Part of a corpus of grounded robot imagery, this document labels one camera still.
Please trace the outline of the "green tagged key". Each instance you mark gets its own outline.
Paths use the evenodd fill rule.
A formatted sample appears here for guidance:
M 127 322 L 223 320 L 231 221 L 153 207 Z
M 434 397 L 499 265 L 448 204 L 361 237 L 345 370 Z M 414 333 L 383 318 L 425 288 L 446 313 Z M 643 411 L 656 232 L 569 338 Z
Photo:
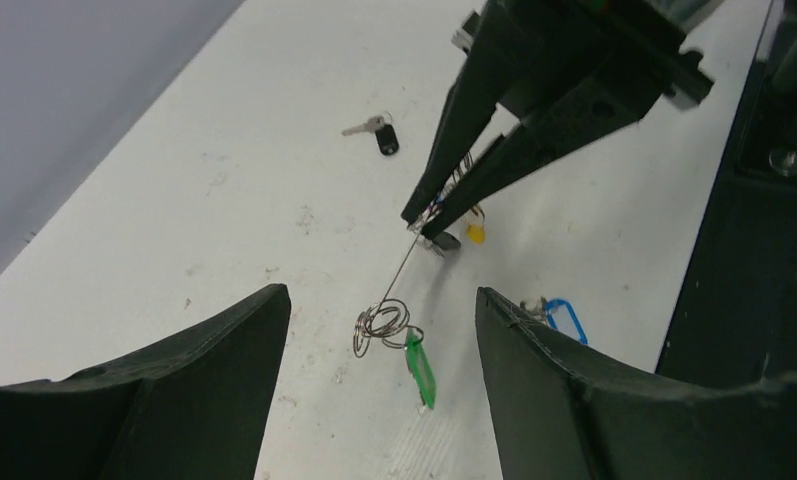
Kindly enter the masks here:
M 424 332 L 420 328 L 408 327 L 404 355 L 408 371 L 417 385 L 422 404 L 428 409 L 434 409 L 437 382 L 424 348 Z

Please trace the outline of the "metal key ring plate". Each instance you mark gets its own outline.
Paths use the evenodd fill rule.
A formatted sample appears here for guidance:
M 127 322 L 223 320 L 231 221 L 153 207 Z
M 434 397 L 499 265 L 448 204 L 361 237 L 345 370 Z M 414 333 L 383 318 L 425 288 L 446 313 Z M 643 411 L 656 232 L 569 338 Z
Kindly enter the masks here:
M 392 295 L 411 255 L 416 250 L 426 250 L 443 258 L 448 251 L 461 247 L 455 235 L 443 231 L 434 239 L 422 234 L 425 226 L 437 219 L 445 206 L 445 200 L 457 187 L 459 182 L 477 163 L 472 153 L 467 153 L 458 162 L 444 186 L 435 194 L 433 200 L 422 210 L 408 230 L 414 235 L 413 242 L 407 248 L 394 276 L 390 280 L 384 294 L 357 317 L 352 334 L 352 353 L 361 359 L 369 351 L 373 341 L 379 341 L 390 349 L 406 350 L 409 345 L 421 343 L 424 331 L 412 323 L 412 316 L 407 303 Z

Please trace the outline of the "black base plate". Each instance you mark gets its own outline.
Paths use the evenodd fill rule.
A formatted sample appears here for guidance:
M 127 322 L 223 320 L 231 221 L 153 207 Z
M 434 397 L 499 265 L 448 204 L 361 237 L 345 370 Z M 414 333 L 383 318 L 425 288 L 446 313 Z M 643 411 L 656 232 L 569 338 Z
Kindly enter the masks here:
M 656 372 L 715 388 L 797 372 L 797 1 L 767 12 Z

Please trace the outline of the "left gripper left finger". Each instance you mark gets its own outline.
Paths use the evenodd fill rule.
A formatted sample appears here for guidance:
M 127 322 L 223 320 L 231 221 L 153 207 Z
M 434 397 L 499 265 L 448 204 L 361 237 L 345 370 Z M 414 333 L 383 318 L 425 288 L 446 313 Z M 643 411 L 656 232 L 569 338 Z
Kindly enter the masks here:
M 60 380 L 0 386 L 0 479 L 251 479 L 291 317 L 270 284 Z

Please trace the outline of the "blue tagged key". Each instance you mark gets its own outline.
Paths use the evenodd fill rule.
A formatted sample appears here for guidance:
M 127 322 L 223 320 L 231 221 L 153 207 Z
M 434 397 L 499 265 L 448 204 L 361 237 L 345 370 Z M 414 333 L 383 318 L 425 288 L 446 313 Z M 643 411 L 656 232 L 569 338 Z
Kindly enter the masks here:
M 519 306 L 534 323 L 563 333 L 582 345 L 588 344 L 586 333 L 569 301 L 563 298 L 546 299 L 541 297 L 522 300 Z

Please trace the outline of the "yellow tagged key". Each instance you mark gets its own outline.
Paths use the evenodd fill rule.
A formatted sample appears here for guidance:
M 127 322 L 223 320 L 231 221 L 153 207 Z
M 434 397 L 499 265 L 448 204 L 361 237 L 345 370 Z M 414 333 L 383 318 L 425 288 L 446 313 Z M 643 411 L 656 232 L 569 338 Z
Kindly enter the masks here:
M 466 235 L 469 240 L 477 245 L 483 245 L 486 240 L 485 212 L 477 204 L 472 206 L 463 216 L 466 223 Z

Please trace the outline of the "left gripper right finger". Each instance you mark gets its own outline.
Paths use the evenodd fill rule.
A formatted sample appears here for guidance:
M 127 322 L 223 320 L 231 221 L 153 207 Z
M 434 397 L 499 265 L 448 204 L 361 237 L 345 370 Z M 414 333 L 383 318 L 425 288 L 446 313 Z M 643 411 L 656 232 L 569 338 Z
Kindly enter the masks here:
M 669 379 L 489 287 L 475 328 L 506 479 L 797 479 L 797 374 L 728 389 Z

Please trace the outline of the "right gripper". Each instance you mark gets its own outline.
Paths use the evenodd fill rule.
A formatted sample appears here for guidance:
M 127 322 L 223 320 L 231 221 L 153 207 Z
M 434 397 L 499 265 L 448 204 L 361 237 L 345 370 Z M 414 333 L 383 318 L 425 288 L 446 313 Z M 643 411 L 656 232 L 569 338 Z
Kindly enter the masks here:
M 449 89 L 425 170 L 401 218 L 413 223 L 474 145 L 496 105 L 538 59 L 546 63 L 603 51 L 639 62 L 652 75 L 600 68 L 500 135 L 445 200 L 422 234 L 434 239 L 485 198 L 641 120 L 662 95 L 700 104 L 713 80 L 703 54 L 681 50 L 718 1 L 488 1 L 452 36 L 467 58 Z

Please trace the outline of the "black tagged key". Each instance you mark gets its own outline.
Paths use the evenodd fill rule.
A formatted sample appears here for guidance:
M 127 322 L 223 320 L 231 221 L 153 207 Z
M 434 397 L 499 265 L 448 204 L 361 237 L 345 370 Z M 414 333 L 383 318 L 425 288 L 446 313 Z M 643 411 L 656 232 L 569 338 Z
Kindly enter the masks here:
M 341 131 L 343 136 L 369 133 L 375 137 L 381 155 L 392 156 L 400 150 L 400 143 L 393 126 L 393 117 L 384 112 L 369 117 L 364 122 Z

